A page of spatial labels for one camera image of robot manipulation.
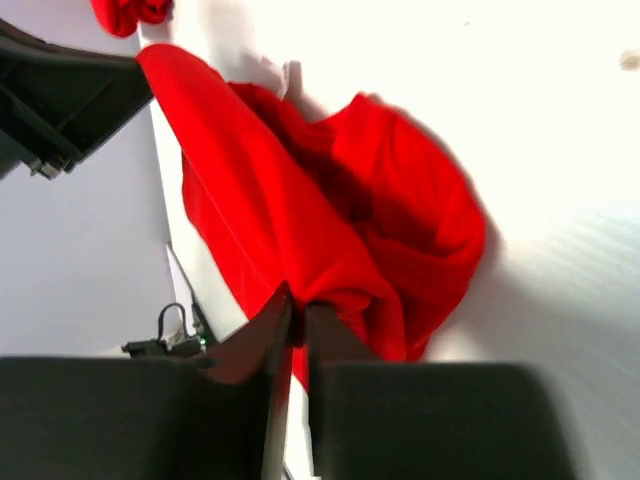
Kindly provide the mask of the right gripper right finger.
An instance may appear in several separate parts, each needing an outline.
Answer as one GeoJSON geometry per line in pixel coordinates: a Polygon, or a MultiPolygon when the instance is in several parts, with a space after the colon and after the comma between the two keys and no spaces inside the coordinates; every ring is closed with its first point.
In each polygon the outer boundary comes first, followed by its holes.
{"type": "Polygon", "coordinates": [[[574,479],[541,378],[506,363],[388,363],[325,304],[305,313],[324,479],[574,479]]]}

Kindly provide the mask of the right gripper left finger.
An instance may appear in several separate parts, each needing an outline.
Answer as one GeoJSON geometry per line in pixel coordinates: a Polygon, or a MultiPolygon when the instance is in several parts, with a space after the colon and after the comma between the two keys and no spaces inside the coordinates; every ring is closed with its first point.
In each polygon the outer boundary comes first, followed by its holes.
{"type": "Polygon", "coordinates": [[[6,357],[5,479],[278,479],[293,302],[189,359],[6,357]]]}

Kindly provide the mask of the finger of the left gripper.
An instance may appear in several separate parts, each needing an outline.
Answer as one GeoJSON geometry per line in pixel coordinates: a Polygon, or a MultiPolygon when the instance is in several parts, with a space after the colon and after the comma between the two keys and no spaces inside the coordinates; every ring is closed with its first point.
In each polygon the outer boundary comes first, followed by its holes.
{"type": "Polygon", "coordinates": [[[132,57],[47,43],[1,24],[1,174],[54,179],[98,150],[153,98],[132,57]]]}

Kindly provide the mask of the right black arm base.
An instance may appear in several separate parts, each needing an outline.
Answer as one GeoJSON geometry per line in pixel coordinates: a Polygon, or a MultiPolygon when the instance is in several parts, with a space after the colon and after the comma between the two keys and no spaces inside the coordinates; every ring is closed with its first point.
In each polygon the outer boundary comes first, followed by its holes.
{"type": "Polygon", "coordinates": [[[194,332],[188,330],[187,312],[182,303],[173,302],[163,307],[158,315],[158,333],[148,340],[130,341],[121,347],[121,351],[130,358],[167,357],[188,359],[204,354],[218,344],[209,322],[195,298],[191,302],[191,319],[194,332]],[[165,333],[165,316],[176,309],[181,323],[178,330],[169,335],[165,333]]]}

